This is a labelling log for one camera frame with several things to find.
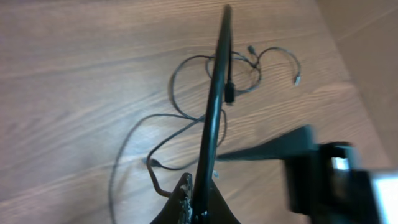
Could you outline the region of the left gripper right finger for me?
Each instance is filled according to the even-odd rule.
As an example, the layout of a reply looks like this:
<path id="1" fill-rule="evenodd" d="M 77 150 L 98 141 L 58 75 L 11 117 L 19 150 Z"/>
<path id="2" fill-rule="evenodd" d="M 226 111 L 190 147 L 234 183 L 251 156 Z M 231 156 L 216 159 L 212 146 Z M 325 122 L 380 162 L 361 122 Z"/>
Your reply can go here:
<path id="1" fill-rule="evenodd" d="M 215 182 L 211 180 L 207 190 L 205 223 L 208 224 L 240 224 L 234 216 Z"/>

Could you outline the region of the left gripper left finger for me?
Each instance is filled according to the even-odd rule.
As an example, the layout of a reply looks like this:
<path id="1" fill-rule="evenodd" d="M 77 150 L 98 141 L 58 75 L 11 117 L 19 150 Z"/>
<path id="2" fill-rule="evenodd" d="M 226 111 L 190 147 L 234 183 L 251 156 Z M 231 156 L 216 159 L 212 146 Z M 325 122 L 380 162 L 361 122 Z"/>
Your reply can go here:
<path id="1" fill-rule="evenodd" d="M 150 224 L 190 224 L 192 220 L 192 175 L 184 173 L 160 213 Z"/>

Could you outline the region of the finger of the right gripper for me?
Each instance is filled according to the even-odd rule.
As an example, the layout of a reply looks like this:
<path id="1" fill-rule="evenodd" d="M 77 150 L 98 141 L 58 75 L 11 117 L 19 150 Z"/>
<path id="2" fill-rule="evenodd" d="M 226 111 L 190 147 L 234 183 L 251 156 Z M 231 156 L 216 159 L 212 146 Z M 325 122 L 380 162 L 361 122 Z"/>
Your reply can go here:
<path id="1" fill-rule="evenodd" d="M 317 148 L 310 125 L 301 126 L 260 145 L 219 154 L 218 161 L 286 160 L 301 156 Z"/>

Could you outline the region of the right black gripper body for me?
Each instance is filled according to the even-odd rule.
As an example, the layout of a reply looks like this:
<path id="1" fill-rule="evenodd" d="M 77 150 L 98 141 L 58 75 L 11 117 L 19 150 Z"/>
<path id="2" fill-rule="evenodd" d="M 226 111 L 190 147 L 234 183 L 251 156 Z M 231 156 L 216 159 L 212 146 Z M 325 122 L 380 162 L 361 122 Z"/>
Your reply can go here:
<path id="1" fill-rule="evenodd" d="M 317 144 L 284 161 L 291 212 L 310 223 L 379 223 L 371 173 L 346 142 Z"/>

